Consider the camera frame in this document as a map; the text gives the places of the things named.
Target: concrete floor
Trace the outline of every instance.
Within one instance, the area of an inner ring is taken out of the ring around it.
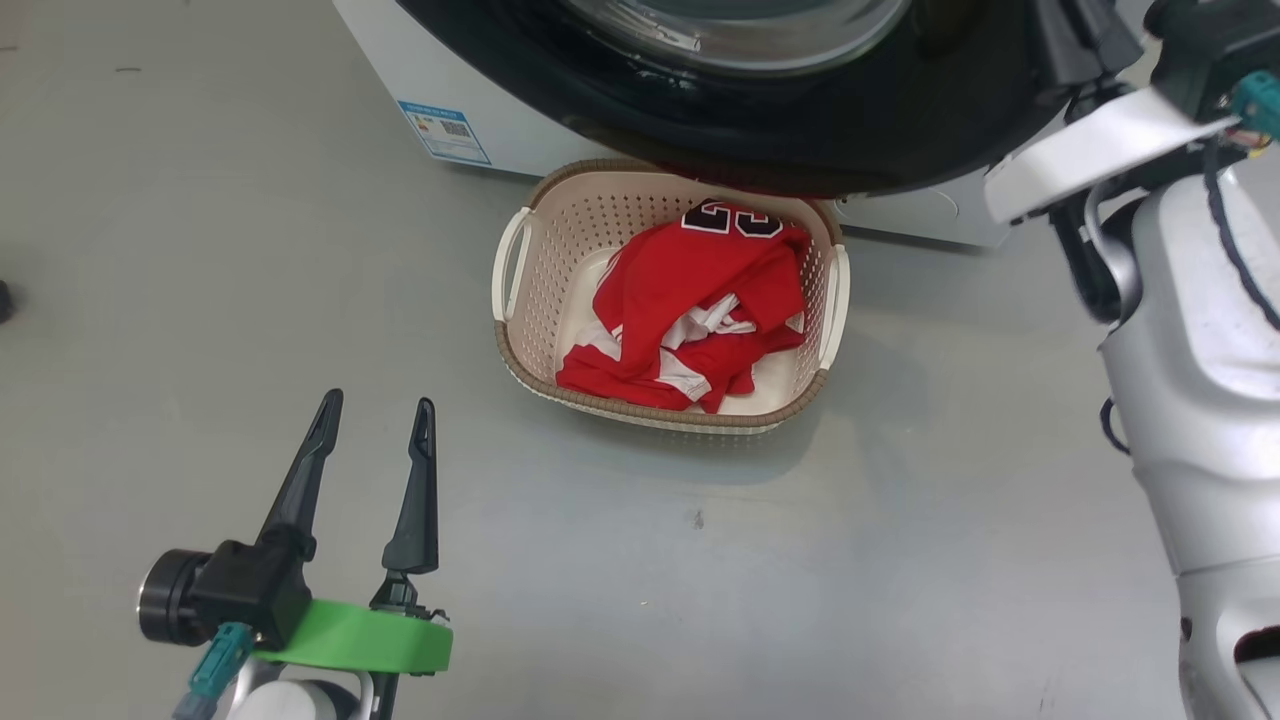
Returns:
[[[168,716],[198,653],[142,639],[138,582],[252,538],[329,387],[307,578],[334,600],[376,588],[415,401],[439,407],[419,587],[457,642],[402,717],[1180,716],[1174,587],[1097,429],[1102,332],[1042,227],[850,241],[814,407],[664,436],[507,374],[489,272],[531,181],[430,160],[328,3],[8,0],[5,46],[9,716]]]

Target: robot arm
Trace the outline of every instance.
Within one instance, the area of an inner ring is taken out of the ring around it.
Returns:
[[[1277,14],[1270,0],[1252,5]],[[1206,87],[1225,82],[1220,69],[1202,73],[1217,78]],[[1176,577],[1179,679],[1196,719],[1280,716],[1280,243],[1234,174],[1219,173],[1224,155],[1245,156],[1220,146],[1240,115],[1275,132],[1256,117],[1271,100],[1236,87],[1243,77],[1211,104],[1225,117],[1197,119],[1203,102],[1157,83],[987,178],[997,219],[1050,215],[1082,300],[1111,325],[1101,352]],[[1102,201],[1135,188],[1149,195],[1100,218]]]
[[[312,598],[302,577],[315,555],[311,525],[342,400],[340,389],[325,395],[253,544],[225,541],[214,553],[172,550],[143,580],[138,623],[147,639],[212,641],[175,720],[210,720],[233,678],[230,720],[390,720],[401,675],[448,669],[453,632],[434,623],[448,616],[419,605],[410,580],[439,568],[430,400],[417,404],[404,501],[383,550],[387,578],[369,607]],[[352,674],[360,697],[323,680],[280,680],[287,665]]]

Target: white plastic basket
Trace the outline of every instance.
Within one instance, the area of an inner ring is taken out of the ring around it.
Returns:
[[[591,300],[608,259],[639,232],[669,223],[708,197],[756,208],[809,231],[813,242],[801,268],[804,343],[756,364],[755,392],[726,397],[716,415],[657,410],[558,387],[556,372],[573,338],[595,319]],[[575,410],[669,430],[763,433],[813,401],[840,350],[850,277],[840,237],[840,225],[817,202],[703,184],[631,160],[575,163],[538,186],[498,243],[498,350],[521,384]]]

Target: basket handle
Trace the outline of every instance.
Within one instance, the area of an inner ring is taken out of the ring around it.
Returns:
[[[493,319],[499,323],[509,320],[516,311],[520,279],[525,274],[525,258],[529,255],[529,241],[534,234],[532,213],[529,208],[521,208],[511,217],[507,229],[502,232],[502,240],[498,241],[498,254],[493,259],[490,290],[493,293]],[[516,245],[517,234],[520,236],[520,258],[516,260],[516,274],[512,275],[511,290],[507,290],[507,266],[511,265],[511,251]]]
[[[829,370],[840,351],[840,341],[845,336],[845,320],[849,319],[849,252],[844,245],[835,245],[836,256],[827,268],[827,307],[822,320],[822,357],[818,366]]]

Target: sticker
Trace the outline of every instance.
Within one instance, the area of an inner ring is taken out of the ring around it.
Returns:
[[[417,131],[417,137],[426,146],[426,151],[435,158],[480,165],[493,164],[462,113],[403,100],[398,102],[410,124]]]

